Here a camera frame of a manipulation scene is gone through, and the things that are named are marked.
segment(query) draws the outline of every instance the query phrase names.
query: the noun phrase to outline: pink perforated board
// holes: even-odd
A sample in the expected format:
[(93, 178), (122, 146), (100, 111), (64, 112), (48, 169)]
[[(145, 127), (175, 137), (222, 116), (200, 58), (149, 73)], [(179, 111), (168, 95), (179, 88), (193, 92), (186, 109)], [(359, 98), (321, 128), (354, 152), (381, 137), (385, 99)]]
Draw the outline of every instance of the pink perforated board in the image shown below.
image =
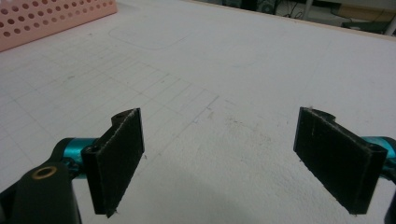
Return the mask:
[(116, 12), (115, 0), (0, 0), (0, 51)]

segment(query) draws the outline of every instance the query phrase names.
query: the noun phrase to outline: white table surface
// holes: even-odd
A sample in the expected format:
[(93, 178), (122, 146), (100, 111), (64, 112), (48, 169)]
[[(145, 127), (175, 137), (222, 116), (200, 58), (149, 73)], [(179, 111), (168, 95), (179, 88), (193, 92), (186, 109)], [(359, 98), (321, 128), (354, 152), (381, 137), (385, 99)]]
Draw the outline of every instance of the white table surface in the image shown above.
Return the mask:
[(146, 153), (111, 219), (84, 223), (383, 223), (379, 180), (352, 216), (293, 152), (300, 106), (357, 135), (396, 137), (396, 42), (184, 1), (119, 13), (0, 53), (0, 188), (65, 137), (99, 137), (141, 107)]

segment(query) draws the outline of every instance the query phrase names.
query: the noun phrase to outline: hole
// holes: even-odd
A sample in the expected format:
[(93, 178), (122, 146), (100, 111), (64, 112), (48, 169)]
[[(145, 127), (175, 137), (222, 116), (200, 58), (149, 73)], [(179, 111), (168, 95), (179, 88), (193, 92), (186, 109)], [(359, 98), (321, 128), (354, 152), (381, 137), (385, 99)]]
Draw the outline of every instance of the hole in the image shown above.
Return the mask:
[(6, 10), (5, 8), (2, 8), (2, 9), (1, 9), (1, 13), (2, 13), (3, 15), (7, 15), (7, 14), (8, 14), (8, 10)]
[(47, 166), (47, 167), (41, 168), (39, 170), (36, 170), (32, 174), (32, 178), (36, 179), (36, 180), (44, 179), (49, 176), (52, 176), (53, 174), (56, 173), (56, 171), (57, 171), (57, 169), (55, 166)]

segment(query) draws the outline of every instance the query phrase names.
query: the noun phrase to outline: pink foam tray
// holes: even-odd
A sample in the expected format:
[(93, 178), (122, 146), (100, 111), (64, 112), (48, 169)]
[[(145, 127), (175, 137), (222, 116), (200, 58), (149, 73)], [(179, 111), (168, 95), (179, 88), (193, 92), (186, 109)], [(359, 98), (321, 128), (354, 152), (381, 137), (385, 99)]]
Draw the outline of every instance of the pink foam tray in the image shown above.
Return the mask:
[(0, 0), (0, 52), (116, 12), (115, 0)]

